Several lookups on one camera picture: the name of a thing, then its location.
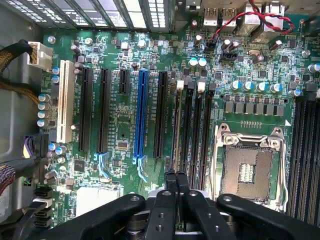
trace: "green circuit board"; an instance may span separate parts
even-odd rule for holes
[[[268,44],[251,43],[249,37],[234,36],[231,33],[221,33],[218,38],[214,52],[205,54],[204,43],[194,46],[195,36],[202,34],[207,41],[213,36],[212,32],[202,32],[199,29],[190,30],[187,25],[177,33],[138,33],[138,32],[110,32],[94,30],[71,30],[71,29],[45,29],[44,44],[53,49],[53,67],[60,66],[60,60],[70,60],[75,62],[74,53],[70,46],[74,41],[79,41],[79,47],[84,53],[85,66],[93,69],[93,94],[92,113],[90,125],[90,143],[88,152],[78,151],[78,133],[72,134],[72,142],[66,143],[67,152],[64,155],[66,161],[62,164],[57,162],[58,157],[50,158],[50,169],[57,171],[57,180],[51,187],[54,189],[53,203],[53,225],[66,222],[77,216],[77,190],[81,187],[106,188],[117,190],[118,197],[135,192],[148,196],[152,190],[164,188],[164,172],[168,168],[173,146],[173,131],[175,123],[175,99],[176,91],[170,88],[176,87],[178,80],[183,80],[188,75],[193,82],[202,79],[209,83],[215,83],[216,89],[212,99],[212,109],[210,113],[210,128],[208,141],[208,158],[205,190],[210,192],[210,165],[213,157],[213,147],[215,141],[215,130],[222,123],[228,124],[232,133],[270,135],[275,127],[280,127],[284,133],[286,144],[286,165],[289,163],[291,152],[292,126],[294,124],[294,98],[288,95],[288,84],[290,81],[296,83],[296,88],[302,92],[305,82],[315,82],[319,76],[308,73],[308,65],[320,59],[319,41],[320,38],[304,38],[299,31],[299,20],[302,15],[290,15],[296,25],[295,32],[279,36],[282,46],[277,50],[270,51]],[[48,37],[54,36],[56,42],[48,43]],[[91,38],[93,43],[85,45],[85,39]],[[240,42],[236,50],[238,59],[236,61],[219,61],[222,51],[221,44],[224,39]],[[128,43],[128,50],[123,51],[116,46],[117,40]],[[137,46],[140,40],[145,41],[145,48]],[[294,47],[290,47],[290,41],[294,41]],[[259,64],[253,64],[254,56],[248,55],[250,50],[259,50],[267,60]],[[302,57],[303,50],[310,50],[309,58]],[[207,64],[204,68],[198,66],[189,67],[191,58],[205,58]],[[148,94],[147,94],[147,116],[144,139],[145,162],[143,170],[147,181],[139,177],[137,166],[132,164],[133,149],[135,144],[136,129],[136,108],[138,94],[139,73],[132,69],[131,63],[139,64],[139,69],[146,69],[149,73]],[[102,68],[112,70],[109,133],[107,148],[109,157],[106,162],[106,169],[109,178],[106,179],[100,174],[95,159],[98,132],[98,111],[100,94],[100,74]],[[128,69],[130,71],[130,91],[129,95],[121,95],[119,89],[119,71]],[[163,157],[154,158],[154,139],[157,112],[157,92],[158,92],[158,72],[168,72],[168,94],[165,110],[164,146]],[[44,72],[42,74],[42,92],[51,94],[52,74]],[[239,80],[240,82],[252,81],[254,85],[265,82],[269,86],[281,84],[282,91],[272,93],[257,92],[254,88],[249,91],[232,90],[230,83]],[[79,109],[81,97],[81,78],[76,77],[75,94],[73,105],[73,122],[79,122]],[[184,125],[184,101],[186,91],[182,95],[182,113],[179,136],[182,138],[184,128],[198,128],[200,136],[203,129],[203,119],[198,126],[193,125],[194,119],[194,98],[191,108],[189,126]],[[265,98],[269,98],[269,104],[283,106],[283,114],[244,114],[225,111],[225,97],[230,97],[232,102],[237,102],[235,97],[239,97],[239,102],[244,103],[245,97],[253,104],[264,104]],[[43,129],[44,132],[57,127],[58,108],[52,104],[49,120],[50,126]],[[118,143],[126,142],[127,149],[119,149]],[[277,189],[277,176],[279,169],[279,153],[273,155],[272,166],[270,168],[270,198],[275,198]],[[82,161],[84,165],[75,165],[75,161]],[[216,160],[216,175],[223,174],[224,149],[220,147]],[[67,180],[72,180],[72,185],[67,184]]]

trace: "motherboard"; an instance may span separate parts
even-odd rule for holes
[[[320,37],[289,17],[295,31],[271,43],[222,32],[212,49],[202,18],[172,34],[46,29],[53,69],[38,125],[50,141],[52,226],[131,192],[148,197],[169,169],[212,199],[287,212],[296,98],[318,86],[308,66],[320,59]]]

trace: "white pci slot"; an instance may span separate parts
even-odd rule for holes
[[[60,82],[58,98],[58,119],[56,130],[57,143],[69,143],[72,141],[70,126],[73,121],[75,74],[74,63],[69,60],[60,61]]]

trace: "power connector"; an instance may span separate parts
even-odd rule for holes
[[[36,50],[36,62],[32,62],[28,55],[27,64],[51,73],[54,51],[38,41],[29,41],[28,44]]]

